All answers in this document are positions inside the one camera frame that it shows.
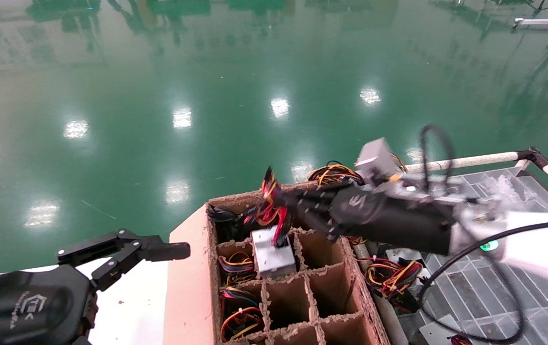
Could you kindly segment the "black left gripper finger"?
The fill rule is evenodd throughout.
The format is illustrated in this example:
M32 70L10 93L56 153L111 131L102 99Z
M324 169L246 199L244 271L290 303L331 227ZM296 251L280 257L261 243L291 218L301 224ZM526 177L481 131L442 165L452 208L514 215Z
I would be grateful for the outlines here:
M158 235L139 236L129 230L117 230L59 250L57 264L75 268L107 258L91 274L94 289L103 292L142 261L184 260L190 255L191 247L186 242L167 243Z

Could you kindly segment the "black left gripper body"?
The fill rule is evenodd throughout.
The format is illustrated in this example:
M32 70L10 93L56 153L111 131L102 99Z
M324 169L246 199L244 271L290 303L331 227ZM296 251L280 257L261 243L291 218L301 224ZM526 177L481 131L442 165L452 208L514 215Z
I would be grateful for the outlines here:
M72 266L0 274L0 345L86 344L97 312L90 279Z

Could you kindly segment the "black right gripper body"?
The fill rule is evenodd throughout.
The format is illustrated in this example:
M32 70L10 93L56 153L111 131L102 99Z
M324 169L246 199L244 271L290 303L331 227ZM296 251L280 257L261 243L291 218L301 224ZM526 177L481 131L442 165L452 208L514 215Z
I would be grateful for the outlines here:
M435 202L412 206L383 192L350 187L338 192L329 214L345 236L440 255L449 254L451 209Z

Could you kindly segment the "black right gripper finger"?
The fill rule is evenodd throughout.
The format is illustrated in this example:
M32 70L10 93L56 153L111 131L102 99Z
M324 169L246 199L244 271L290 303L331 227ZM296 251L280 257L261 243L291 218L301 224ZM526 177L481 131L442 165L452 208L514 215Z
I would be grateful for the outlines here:
M346 236L346 227L333 220L328 210L317 210L307 204L298 205L298 219L308 229L314 230L327 240Z
M307 188L292 188L274 190L274 203L277 205L291 205L303 199L316 200L317 203L331 201L341 190L351 187L351 183L333 183L313 185Z

